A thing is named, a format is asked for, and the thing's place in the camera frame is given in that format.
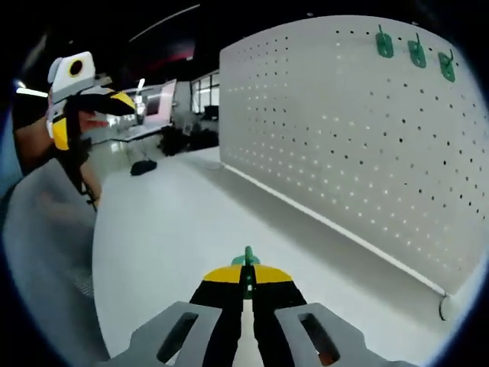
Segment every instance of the white table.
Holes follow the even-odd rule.
[[[157,134],[158,132],[161,131],[163,127],[164,126],[160,124],[131,126],[129,129],[124,130],[120,134],[116,135],[114,138],[111,138],[111,140],[123,141],[125,143],[128,143],[130,141],[142,139],[147,136]]]
[[[360,329],[386,359],[421,364],[450,324],[439,296],[368,250],[256,187],[219,163],[218,148],[159,160],[155,171],[107,178],[96,223],[93,278],[102,335],[111,356],[133,331],[204,274],[251,245],[263,264],[293,276]]]

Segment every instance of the white floor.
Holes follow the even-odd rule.
[[[92,147],[89,164],[103,184],[108,175],[129,169],[134,162],[144,159],[145,156],[154,161],[162,158],[164,155],[157,147],[159,142],[159,135],[130,143],[105,141]]]

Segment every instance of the ceiling light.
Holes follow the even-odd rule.
[[[19,87],[19,88],[17,88],[16,92],[19,93],[19,94],[28,94],[30,96],[37,96],[37,97],[47,98],[47,93],[40,92],[39,90],[33,90],[33,89]]]

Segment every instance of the pegboard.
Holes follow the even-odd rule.
[[[392,58],[377,52],[379,24]],[[416,32],[424,69],[407,46]],[[454,83],[439,67],[450,49]],[[489,223],[489,124],[453,45],[383,18],[314,18],[225,48],[220,73],[224,164],[443,290],[460,288]]]

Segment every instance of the black circle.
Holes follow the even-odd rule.
[[[77,60],[74,63],[71,64],[70,67],[70,75],[71,76],[77,76],[80,71],[82,71],[83,68],[83,63],[81,60]]]

